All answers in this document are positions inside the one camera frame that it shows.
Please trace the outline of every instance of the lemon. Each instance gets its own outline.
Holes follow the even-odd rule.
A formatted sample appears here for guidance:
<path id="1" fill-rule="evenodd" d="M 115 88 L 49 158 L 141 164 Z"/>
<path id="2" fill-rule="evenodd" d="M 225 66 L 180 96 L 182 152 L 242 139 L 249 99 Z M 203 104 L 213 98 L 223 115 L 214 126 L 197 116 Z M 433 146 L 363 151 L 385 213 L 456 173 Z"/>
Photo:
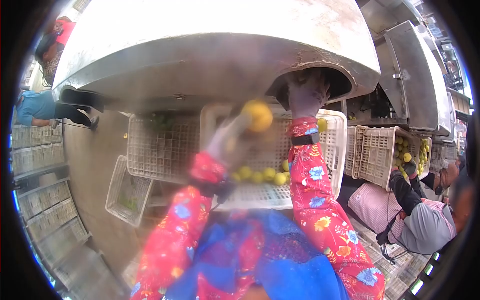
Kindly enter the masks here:
<path id="1" fill-rule="evenodd" d="M 253 132 L 265 131 L 272 125 L 272 111 L 268 105 L 261 100 L 250 100 L 245 104 L 242 112 L 248 112 L 252 115 L 252 123 L 248 129 Z"/>
<path id="2" fill-rule="evenodd" d="M 273 177 L 275 177 L 275 169 L 274 168 L 265 168 L 264 169 L 264 180 L 265 181 L 272 181 Z"/>
<path id="3" fill-rule="evenodd" d="M 317 125 L 318 125 L 318 132 L 327 131 L 327 127 L 328 127 L 327 120 L 320 118 L 317 120 Z"/>
<path id="4" fill-rule="evenodd" d="M 240 179 L 248 179 L 252 175 L 252 169 L 250 169 L 250 167 L 248 166 L 240 167 L 238 170 L 238 174 L 240 175 Z"/>
<path id="5" fill-rule="evenodd" d="M 409 161 L 412 160 L 412 155 L 408 152 L 406 152 L 405 154 L 403 154 L 403 160 L 407 163 Z"/>
<path id="6" fill-rule="evenodd" d="M 262 183 L 262 181 L 264 180 L 264 176 L 260 173 L 260 172 L 254 172 L 252 174 L 252 182 L 253 183 Z"/>
<path id="7" fill-rule="evenodd" d="M 289 169 L 288 169 L 288 159 L 285 159 L 282 163 L 282 168 L 284 171 L 288 172 Z"/>
<path id="8" fill-rule="evenodd" d="M 276 173 L 273 182 L 276 185 L 283 185 L 285 182 L 287 182 L 287 176 L 283 173 Z"/>
<path id="9" fill-rule="evenodd" d="M 232 174 L 230 174 L 230 178 L 232 178 L 235 182 L 241 181 L 240 175 L 236 172 L 233 172 Z"/>

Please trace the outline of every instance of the blue shirt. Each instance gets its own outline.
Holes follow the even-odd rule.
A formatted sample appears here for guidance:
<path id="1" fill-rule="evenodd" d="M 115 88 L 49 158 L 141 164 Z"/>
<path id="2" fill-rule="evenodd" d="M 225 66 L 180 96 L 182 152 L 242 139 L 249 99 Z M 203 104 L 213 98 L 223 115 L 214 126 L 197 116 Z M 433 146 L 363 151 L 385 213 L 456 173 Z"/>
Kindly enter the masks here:
<path id="1" fill-rule="evenodd" d="M 16 106 L 18 121 L 25 126 L 32 125 L 32 118 L 49 120 L 55 117 L 55 101 L 52 91 L 25 91 L 18 96 L 23 96 L 23 101 Z"/>

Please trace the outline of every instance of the black pants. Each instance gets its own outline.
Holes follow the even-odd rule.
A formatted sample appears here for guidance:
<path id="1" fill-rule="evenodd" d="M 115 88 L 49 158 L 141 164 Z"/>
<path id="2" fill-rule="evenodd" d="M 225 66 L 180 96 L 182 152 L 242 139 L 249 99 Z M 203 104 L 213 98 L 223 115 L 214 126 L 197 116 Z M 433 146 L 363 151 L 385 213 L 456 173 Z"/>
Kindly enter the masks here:
<path id="1" fill-rule="evenodd" d="M 67 118 L 72 120 L 73 123 L 82 124 L 86 127 L 90 127 L 90 119 L 87 115 L 77 110 L 77 107 L 68 104 L 55 104 L 55 118 L 63 119 Z"/>

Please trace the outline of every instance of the concrete floor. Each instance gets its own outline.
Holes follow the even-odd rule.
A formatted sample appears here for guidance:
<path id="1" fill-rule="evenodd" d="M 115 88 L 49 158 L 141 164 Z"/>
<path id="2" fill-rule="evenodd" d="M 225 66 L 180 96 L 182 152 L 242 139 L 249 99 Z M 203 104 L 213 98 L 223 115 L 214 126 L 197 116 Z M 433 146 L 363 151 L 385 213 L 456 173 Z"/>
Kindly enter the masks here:
<path id="1" fill-rule="evenodd" d="M 70 166 L 70 189 L 92 242 L 118 276 L 139 252 L 135 230 L 105 210 L 108 187 L 119 155 L 126 155 L 128 118 L 115 111 L 100 116 L 95 132 L 64 125 L 64 147 Z"/>

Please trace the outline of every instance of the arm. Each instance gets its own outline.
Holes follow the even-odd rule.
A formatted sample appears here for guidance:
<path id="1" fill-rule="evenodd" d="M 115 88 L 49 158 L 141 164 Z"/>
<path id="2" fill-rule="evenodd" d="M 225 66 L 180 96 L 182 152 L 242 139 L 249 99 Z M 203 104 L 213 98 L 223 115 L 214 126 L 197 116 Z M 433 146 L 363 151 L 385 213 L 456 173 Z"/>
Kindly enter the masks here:
<path id="1" fill-rule="evenodd" d="M 405 214 L 407 216 L 411 215 L 413 209 L 421 203 L 420 196 L 413 191 L 412 187 L 403 178 L 402 173 L 397 169 L 392 170 L 388 184 Z"/>
<path id="2" fill-rule="evenodd" d="M 224 168 L 207 153 L 199 153 L 191 176 L 199 181 L 219 183 Z M 161 299 L 166 288 L 188 268 L 208 219 L 212 198 L 193 186 L 173 197 L 165 218 L 152 232 L 140 261 L 131 299 Z"/>
<path id="3" fill-rule="evenodd" d="M 317 131 L 316 119 L 293 120 L 290 134 Z M 299 227 L 330 260 L 350 299 L 368 295 L 381 299 L 384 275 L 374 267 L 340 204 L 332 194 L 319 143 L 293 146 L 288 154 L 290 193 Z"/>

